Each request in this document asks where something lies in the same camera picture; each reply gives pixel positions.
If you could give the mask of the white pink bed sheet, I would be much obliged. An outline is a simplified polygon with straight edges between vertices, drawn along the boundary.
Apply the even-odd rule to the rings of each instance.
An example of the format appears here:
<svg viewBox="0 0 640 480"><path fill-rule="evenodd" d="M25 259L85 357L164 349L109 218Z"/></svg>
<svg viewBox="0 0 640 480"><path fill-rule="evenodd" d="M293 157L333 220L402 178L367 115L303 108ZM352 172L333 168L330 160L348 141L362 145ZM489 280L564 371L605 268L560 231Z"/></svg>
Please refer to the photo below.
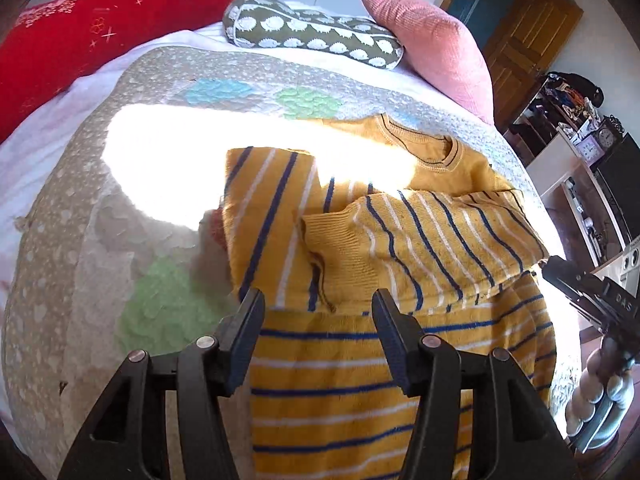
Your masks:
<svg viewBox="0 0 640 480"><path fill-rule="evenodd" d="M58 163L81 123L111 94L122 73L140 56L161 47L240 53L224 39L222 25L172 32L140 44L106 63L95 74L77 79L68 90L37 108L1 144L1 287L13 280L21 234L16 222L26 217L44 181ZM398 91L439 110L458 108L454 101L405 67L378 70L344 56L295 49L246 49L252 61L280 58L305 67L322 68L378 88Z"/></svg>

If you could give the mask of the red patterned long pillow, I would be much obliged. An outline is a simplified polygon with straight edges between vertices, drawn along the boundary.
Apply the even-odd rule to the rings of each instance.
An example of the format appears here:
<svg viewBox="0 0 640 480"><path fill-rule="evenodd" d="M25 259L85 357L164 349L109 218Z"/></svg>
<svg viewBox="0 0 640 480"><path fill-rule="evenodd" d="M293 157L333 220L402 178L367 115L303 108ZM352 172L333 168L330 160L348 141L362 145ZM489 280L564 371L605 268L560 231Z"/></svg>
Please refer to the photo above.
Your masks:
<svg viewBox="0 0 640 480"><path fill-rule="evenodd" d="M232 0L53 0L1 45L1 136L76 79L152 39L221 21Z"/></svg>

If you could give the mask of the small clock on shelf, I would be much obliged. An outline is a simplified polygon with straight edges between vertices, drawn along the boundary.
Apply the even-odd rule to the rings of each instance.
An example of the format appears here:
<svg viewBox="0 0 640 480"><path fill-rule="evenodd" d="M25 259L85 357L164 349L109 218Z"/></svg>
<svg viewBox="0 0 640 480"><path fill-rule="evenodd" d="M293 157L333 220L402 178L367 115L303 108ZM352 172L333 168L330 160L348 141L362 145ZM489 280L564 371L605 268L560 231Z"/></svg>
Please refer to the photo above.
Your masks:
<svg viewBox="0 0 640 480"><path fill-rule="evenodd" d="M605 153L611 151L617 144L623 141L625 129L620 120L611 115L603 118L599 129L596 131L596 139Z"/></svg>

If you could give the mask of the white braided cushion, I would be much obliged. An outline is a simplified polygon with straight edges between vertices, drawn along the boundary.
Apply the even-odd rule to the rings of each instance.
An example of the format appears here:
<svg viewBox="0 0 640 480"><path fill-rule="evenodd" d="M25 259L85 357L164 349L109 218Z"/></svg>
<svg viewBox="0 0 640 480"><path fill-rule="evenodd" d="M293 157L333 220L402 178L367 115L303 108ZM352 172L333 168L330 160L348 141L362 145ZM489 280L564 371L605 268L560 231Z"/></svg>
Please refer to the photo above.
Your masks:
<svg viewBox="0 0 640 480"><path fill-rule="evenodd" d="M576 451L600 450L615 438L634 400L630 370L614 373L617 346L611 337L593 351L565 409L567 437Z"/></svg>

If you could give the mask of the green hedgehog print pillow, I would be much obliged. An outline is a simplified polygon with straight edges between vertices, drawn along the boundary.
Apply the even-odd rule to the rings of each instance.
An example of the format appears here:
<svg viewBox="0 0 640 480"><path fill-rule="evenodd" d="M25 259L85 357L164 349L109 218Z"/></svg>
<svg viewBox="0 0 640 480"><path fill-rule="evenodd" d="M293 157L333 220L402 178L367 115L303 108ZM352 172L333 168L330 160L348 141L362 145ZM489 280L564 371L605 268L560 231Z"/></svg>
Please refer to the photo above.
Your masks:
<svg viewBox="0 0 640 480"><path fill-rule="evenodd" d="M245 49L305 49L346 56L383 70L402 60L405 48L370 18L293 9L280 0L233 0L222 18L230 44Z"/></svg>

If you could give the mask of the pink checked pillow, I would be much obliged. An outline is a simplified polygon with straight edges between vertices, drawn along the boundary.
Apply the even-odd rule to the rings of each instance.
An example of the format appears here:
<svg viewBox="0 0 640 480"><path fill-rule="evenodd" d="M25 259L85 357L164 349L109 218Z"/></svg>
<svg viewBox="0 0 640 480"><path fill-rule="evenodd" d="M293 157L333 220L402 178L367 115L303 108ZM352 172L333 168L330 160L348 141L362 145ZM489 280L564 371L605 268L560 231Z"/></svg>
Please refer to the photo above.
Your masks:
<svg viewBox="0 0 640 480"><path fill-rule="evenodd" d="M427 0L361 0L405 48L411 68L488 125L495 123L488 66L469 29Z"/></svg>

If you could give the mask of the yellow striped knit sweater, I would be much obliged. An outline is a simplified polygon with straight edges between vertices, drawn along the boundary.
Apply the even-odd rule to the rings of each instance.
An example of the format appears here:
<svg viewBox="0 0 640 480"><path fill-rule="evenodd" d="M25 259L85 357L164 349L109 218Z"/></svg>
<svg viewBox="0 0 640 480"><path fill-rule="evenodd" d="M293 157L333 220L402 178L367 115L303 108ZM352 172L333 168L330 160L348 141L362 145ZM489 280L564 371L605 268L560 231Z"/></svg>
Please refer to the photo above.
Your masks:
<svg viewBox="0 0 640 480"><path fill-rule="evenodd" d="M383 114L222 124L231 283L267 304L250 366L258 478L398 477L416 402L371 318L381 288L454 348L511 351L549 399L555 336L533 276L547 251L484 155Z"/></svg>

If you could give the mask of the brown wooden door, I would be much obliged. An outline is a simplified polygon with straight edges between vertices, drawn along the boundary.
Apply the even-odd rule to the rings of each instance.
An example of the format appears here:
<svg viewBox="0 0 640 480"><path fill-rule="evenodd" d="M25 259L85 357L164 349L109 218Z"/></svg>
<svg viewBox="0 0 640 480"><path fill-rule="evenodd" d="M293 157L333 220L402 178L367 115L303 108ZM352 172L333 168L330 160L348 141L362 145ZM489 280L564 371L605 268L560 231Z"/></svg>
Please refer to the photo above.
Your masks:
<svg viewBox="0 0 640 480"><path fill-rule="evenodd" d="M483 49L499 131L521 113L581 18L570 0L514 0Z"/></svg>

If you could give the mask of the quilted patchwork bedspread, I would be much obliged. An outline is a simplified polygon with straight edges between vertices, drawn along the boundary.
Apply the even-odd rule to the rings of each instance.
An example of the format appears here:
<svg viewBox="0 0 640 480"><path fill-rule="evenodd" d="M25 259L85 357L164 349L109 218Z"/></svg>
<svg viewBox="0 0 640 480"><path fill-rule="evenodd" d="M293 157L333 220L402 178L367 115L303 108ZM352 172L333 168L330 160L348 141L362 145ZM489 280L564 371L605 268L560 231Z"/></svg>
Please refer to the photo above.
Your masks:
<svg viewBox="0 0 640 480"><path fill-rule="evenodd" d="M294 120L386 115L484 155L521 196L547 256L558 232L514 151L458 105L439 110L398 91L262 56L161 47L134 61L81 123L26 217L3 327L2 368L15 432L46 478L130 350L182 349L240 302L224 235L232 113ZM546 402L561 418L580 367L577 318L534 279L555 336ZM241 474L255 474L250 371L224 406Z"/></svg>

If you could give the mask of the white shelf unit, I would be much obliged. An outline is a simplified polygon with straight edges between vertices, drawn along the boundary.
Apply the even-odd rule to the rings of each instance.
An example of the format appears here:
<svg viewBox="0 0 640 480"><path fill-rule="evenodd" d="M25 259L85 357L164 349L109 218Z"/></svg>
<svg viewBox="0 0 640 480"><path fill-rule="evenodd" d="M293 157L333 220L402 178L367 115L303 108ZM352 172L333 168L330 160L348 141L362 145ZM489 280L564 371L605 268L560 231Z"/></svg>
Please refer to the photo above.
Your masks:
<svg viewBox="0 0 640 480"><path fill-rule="evenodd" d="M596 139L605 118L602 102L602 90L590 80L551 72L541 77L504 132L534 182L566 258L590 271L605 269L631 243L622 208L597 174L620 146L605 153Z"/></svg>

